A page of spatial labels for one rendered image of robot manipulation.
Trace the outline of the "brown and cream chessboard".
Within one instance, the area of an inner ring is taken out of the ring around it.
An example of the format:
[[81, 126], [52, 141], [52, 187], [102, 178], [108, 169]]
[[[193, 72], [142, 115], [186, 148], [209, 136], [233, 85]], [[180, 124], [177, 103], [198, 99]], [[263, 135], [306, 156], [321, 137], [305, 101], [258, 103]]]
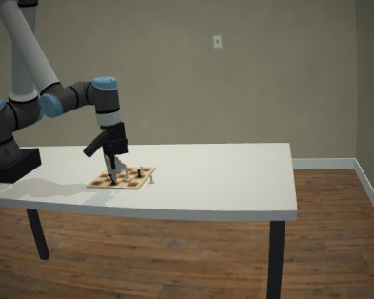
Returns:
[[137, 170], [140, 167], [128, 167], [128, 176], [131, 181], [126, 182], [126, 172], [123, 169], [117, 173], [117, 184], [112, 185], [111, 178], [108, 175], [108, 170], [105, 169], [101, 172], [95, 179], [93, 179], [88, 185], [87, 188], [96, 188], [96, 189], [139, 189], [149, 178], [149, 176], [156, 170], [153, 167], [143, 167], [144, 174], [141, 174], [142, 177], [138, 178]]

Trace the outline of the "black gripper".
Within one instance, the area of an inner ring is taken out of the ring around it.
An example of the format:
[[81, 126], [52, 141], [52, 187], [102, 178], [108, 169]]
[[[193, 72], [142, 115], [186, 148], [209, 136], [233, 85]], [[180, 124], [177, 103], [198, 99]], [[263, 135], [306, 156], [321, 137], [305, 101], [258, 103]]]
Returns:
[[111, 137], [102, 147], [108, 175], [113, 179], [115, 183], [117, 183], [116, 173], [125, 169], [126, 165], [124, 163], [121, 163], [119, 158], [115, 155], [129, 152], [127, 147], [128, 139], [126, 138], [125, 134], [124, 122], [122, 123], [121, 121], [120, 123], [111, 126], [100, 126], [100, 129], [106, 130], [111, 135]]

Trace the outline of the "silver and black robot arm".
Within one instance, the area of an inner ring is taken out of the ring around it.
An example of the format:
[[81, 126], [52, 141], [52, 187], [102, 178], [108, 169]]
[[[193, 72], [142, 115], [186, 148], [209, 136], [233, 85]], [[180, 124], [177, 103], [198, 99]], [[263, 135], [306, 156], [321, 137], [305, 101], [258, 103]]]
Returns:
[[53, 118], [94, 105], [97, 125], [121, 122], [114, 77], [79, 81], [63, 88], [34, 37], [37, 6], [38, 0], [0, 0], [0, 17], [12, 40], [12, 91], [9, 102], [0, 100], [0, 166], [22, 155], [12, 133], [35, 124], [44, 114]]

